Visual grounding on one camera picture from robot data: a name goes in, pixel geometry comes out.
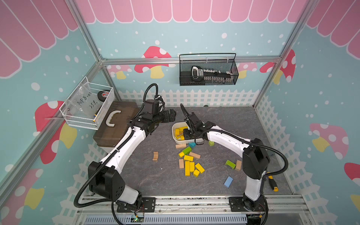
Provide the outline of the rainbow striped block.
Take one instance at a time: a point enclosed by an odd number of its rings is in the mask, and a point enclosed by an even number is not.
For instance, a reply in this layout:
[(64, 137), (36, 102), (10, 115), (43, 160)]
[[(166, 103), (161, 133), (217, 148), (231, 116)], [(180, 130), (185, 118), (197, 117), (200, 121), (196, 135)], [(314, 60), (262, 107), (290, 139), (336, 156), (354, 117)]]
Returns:
[(179, 134), (176, 134), (175, 137), (177, 140), (185, 140), (184, 134), (182, 132)]

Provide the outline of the white oval plastic tub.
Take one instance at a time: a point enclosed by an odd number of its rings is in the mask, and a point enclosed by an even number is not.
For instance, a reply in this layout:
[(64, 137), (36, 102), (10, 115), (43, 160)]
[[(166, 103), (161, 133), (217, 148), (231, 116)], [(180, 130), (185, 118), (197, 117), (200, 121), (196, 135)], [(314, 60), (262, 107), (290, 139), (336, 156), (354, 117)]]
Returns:
[(176, 134), (179, 134), (181, 132), (183, 132), (184, 129), (188, 128), (186, 122), (178, 122), (178, 123), (175, 123), (173, 126), (172, 126), (172, 138), (173, 140), (175, 141), (176, 144), (183, 144), (183, 143), (203, 143), (204, 140), (203, 139), (196, 139), (196, 141), (194, 141), (194, 139), (188, 139), (188, 138), (185, 138), (185, 140), (177, 140), (175, 135)]

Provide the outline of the tan wooden block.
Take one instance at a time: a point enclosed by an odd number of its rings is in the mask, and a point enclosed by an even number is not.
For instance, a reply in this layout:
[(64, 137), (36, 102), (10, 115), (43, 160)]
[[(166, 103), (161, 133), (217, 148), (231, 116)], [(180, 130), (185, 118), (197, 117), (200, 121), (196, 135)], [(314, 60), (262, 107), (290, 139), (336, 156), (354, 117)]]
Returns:
[(179, 168), (180, 169), (184, 169), (185, 166), (184, 166), (184, 160), (183, 159), (179, 159)]

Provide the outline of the long yellow block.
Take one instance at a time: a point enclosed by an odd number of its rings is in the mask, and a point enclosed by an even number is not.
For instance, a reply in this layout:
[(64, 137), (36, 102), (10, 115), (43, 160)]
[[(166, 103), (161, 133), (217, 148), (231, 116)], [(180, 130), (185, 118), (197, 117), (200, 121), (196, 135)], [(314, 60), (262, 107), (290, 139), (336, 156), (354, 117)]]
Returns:
[(185, 176), (190, 176), (190, 162), (185, 161)]

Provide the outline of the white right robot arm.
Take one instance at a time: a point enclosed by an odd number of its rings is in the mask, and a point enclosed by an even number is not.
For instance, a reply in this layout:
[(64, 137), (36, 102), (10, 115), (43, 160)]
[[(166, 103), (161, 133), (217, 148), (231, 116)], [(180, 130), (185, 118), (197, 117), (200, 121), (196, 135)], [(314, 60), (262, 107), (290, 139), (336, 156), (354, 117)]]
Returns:
[[(265, 200), (263, 186), (266, 178), (282, 174), (288, 169), (289, 162), (286, 156), (272, 147), (263, 145), (258, 138), (245, 139), (223, 130), (210, 121), (202, 122), (193, 112), (189, 113), (183, 104), (181, 104), (181, 110), (185, 116), (184, 121), (190, 128), (190, 137), (194, 139), (194, 142), (197, 139), (212, 141), (232, 150), (242, 158), (242, 170), (247, 177), (242, 202), (246, 210), (254, 211), (260, 204), (260, 199)], [(280, 170), (267, 172), (271, 161), (268, 151), (283, 159), (284, 165)]]

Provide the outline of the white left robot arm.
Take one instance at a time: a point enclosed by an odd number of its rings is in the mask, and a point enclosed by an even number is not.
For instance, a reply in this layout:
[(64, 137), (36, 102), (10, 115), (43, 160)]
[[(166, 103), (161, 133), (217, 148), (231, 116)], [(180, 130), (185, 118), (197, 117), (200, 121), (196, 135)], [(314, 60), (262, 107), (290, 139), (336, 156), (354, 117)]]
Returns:
[(165, 102), (153, 83), (145, 90), (142, 106), (130, 120), (124, 137), (99, 162), (88, 166), (88, 180), (78, 191), (74, 206), (83, 208), (102, 202), (125, 204), (134, 212), (143, 207), (140, 191), (125, 184), (122, 170), (137, 146), (157, 129), (161, 123), (174, 122), (176, 111), (166, 110)]

